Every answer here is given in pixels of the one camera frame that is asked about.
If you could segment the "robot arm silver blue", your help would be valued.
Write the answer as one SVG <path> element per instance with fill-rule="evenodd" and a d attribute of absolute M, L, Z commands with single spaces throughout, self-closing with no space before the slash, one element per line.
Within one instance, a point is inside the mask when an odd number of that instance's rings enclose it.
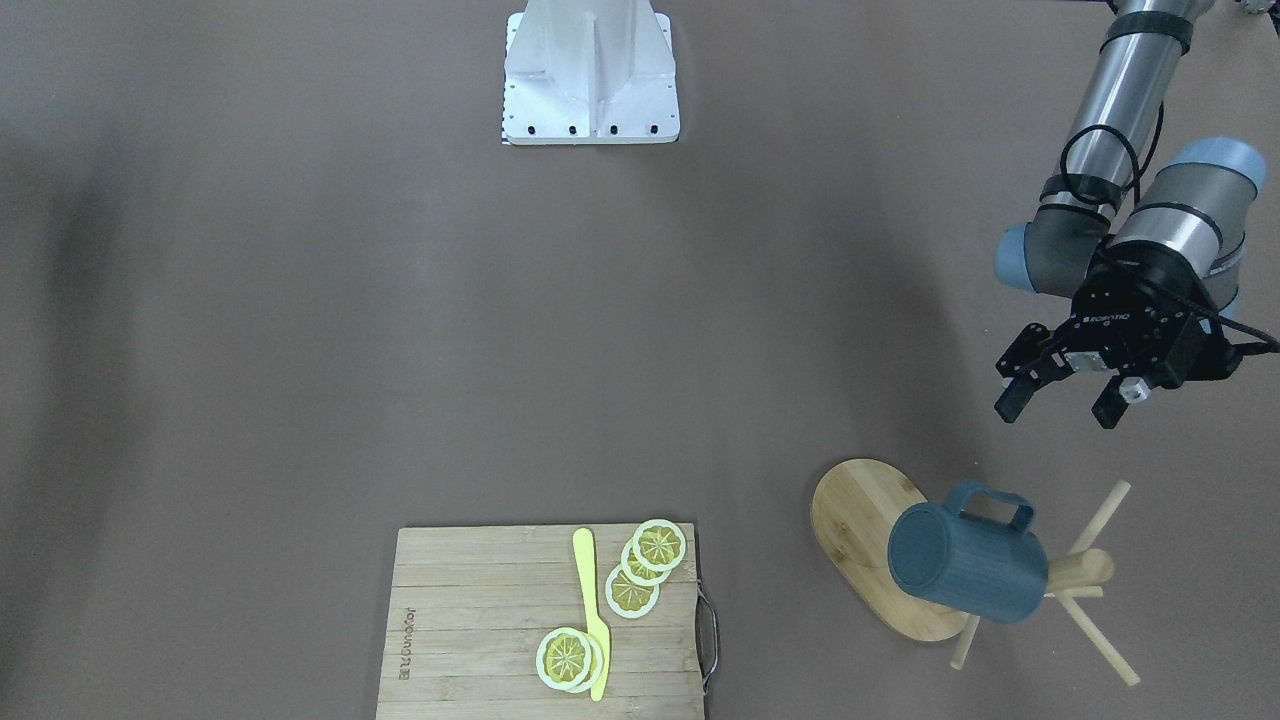
<path fill-rule="evenodd" d="M 1245 217 L 1263 156 L 1230 137 L 1188 143 L 1153 178 L 1164 99 L 1207 1 L 1115 1 L 1071 135 L 1028 223 L 1010 227 L 995 273 L 1070 302 L 1057 327 L 1027 325 L 996 363 L 995 411 L 1015 421 L 1055 382 L 1102 372 L 1092 406 L 1114 428 L 1155 389 L 1229 378 L 1275 337 L 1234 318 Z"/>

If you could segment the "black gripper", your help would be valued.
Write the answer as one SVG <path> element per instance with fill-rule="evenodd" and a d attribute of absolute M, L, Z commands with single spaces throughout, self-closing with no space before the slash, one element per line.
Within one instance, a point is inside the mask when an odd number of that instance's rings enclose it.
<path fill-rule="evenodd" d="M 1203 302 L 1192 264 L 1174 250 L 1101 250 L 1071 299 L 1060 352 L 1039 323 L 1025 325 L 996 363 L 995 411 L 1014 423 L 1036 392 L 1074 372 L 1115 372 L 1091 411 L 1114 429 L 1146 401 L 1146 384 L 1174 389 L 1197 377 L 1210 334 L 1190 307 Z"/>

